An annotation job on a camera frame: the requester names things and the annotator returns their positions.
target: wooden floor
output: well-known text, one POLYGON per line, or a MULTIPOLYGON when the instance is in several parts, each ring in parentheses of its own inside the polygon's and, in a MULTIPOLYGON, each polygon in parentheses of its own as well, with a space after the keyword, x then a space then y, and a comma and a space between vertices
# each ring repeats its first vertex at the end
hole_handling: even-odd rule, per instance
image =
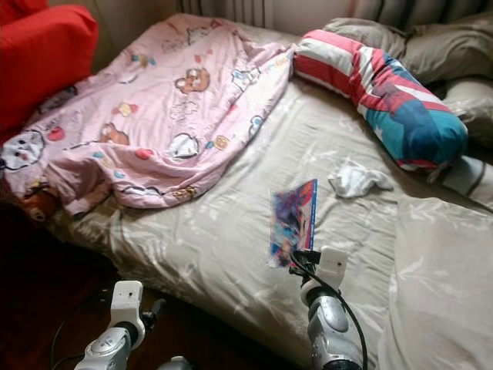
MULTIPOLYGON (((0 369, 47 370, 50 342, 69 310, 112 287, 119 277, 104 257, 60 244, 48 234, 14 239, 14 245, 2 242, 0 247, 0 369)), ((162 296, 145 291, 144 308, 162 296)), ((153 370, 175 355, 185 356, 198 370, 295 369, 220 320, 164 298, 166 312, 132 352, 128 369, 153 370)), ((55 359, 83 352, 108 323, 109 309, 103 303, 79 311, 62 332, 55 359)), ((68 363, 59 370, 74 366, 68 363)))

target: wire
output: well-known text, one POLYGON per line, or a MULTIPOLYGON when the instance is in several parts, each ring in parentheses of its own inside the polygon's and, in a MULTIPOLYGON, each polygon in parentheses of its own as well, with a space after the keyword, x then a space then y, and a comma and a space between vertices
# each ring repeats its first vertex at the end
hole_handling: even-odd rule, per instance
POLYGON ((342 295, 338 291, 336 291, 334 288, 332 288, 329 284, 327 284, 325 281, 323 281, 321 278, 319 278, 316 274, 313 272, 309 271, 306 267, 304 267, 296 258, 295 253, 298 251, 292 251, 291 252, 291 260, 294 262, 294 264, 301 269, 305 274, 310 276, 312 279, 314 279, 316 282, 318 282, 320 285, 322 285, 324 288, 327 288, 331 294, 333 294, 343 305, 343 307, 346 309, 347 313, 350 315, 351 320, 353 320, 354 325, 356 326, 357 333, 360 335, 360 341, 361 341, 361 351, 363 352, 363 370, 368 370, 368 353, 367 353, 367 342, 364 340, 364 335, 363 335, 363 330, 361 330, 360 323, 357 321, 356 316, 350 309, 349 305, 346 303, 344 298, 342 298, 342 295))
POLYGON ((84 301, 82 301, 81 303, 77 304, 72 310, 69 311, 69 313, 66 316, 66 319, 64 321, 62 321, 58 330, 55 333, 55 336, 52 339, 52 345, 51 345, 50 352, 49 352, 49 368, 50 368, 50 370, 54 370, 58 365, 61 365, 59 362, 54 364, 54 362, 55 362, 55 347, 56 347, 56 341, 58 340, 60 333, 62 332, 62 329, 65 326, 65 323, 67 322, 67 320, 69 320, 79 309, 85 307, 89 303, 92 303, 98 299, 103 300, 104 298, 107 297, 107 294, 108 294, 107 292, 104 292, 104 293, 100 293, 100 294, 97 294, 95 296, 92 296, 90 298, 87 298, 84 301))
POLYGON ((68 361, 71 361, 71 360, 79 360, 79 359, 82 359, 84 357, 84 354, 83 353, 79 353, 77 355, 73 355, 73 356, 68 356, 68 357, 65 357, 65 358, 62 358, 60 361, 58 361, 56 364, 54 364, 50 370, 56 370, 56 368, 58 368, 60 365, 68 362, 68 361))

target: mattress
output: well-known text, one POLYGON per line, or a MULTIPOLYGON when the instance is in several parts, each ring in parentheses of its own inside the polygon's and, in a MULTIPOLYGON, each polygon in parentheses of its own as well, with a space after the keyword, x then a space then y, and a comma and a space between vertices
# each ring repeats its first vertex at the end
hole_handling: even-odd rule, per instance
MULTIPOLYGON (((244 28, 257 42, 297 40, 244 28)), ((340 289, 360 319, 374 368, 387 314, 399 197, 475 206, 399 170, 352 104, 335 93, 293 79, 249 146, 218 184, 195 200, 166 210, 136 210, 108 197, 80 220, 56 214, 49 229, 108 256, 125 279, 188 301, 306 368, 310 343, 300 278, 267 262, 271 193, 314 178, 315 249, 328 245, 349 254, 340 289), (336 197, 327 176, 348 160, 386 173, 394 190, 336 197)))

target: striped pillow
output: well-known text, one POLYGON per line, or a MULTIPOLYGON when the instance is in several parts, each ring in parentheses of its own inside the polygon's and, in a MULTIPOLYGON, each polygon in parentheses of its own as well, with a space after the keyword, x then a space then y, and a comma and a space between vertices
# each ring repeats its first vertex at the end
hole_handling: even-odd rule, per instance
POLYGON ((315 30, 297 46, 294 72, 351 99, 404 170, 441 169, 467 147, 460 119, 380 49, 315 30))

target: pink blanket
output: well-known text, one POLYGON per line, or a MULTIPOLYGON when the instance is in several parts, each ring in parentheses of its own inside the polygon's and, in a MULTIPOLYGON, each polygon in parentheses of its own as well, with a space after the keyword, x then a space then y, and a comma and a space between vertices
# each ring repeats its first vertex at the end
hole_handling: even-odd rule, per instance
POLYGON ((182 203, 211 188, 255 135, 291 59, 291 48, 254 45, 231 22, 175 15, 9 140, 5 177, 18 196, 48 184, 71 214, 110 190, 129 207, 182 203))

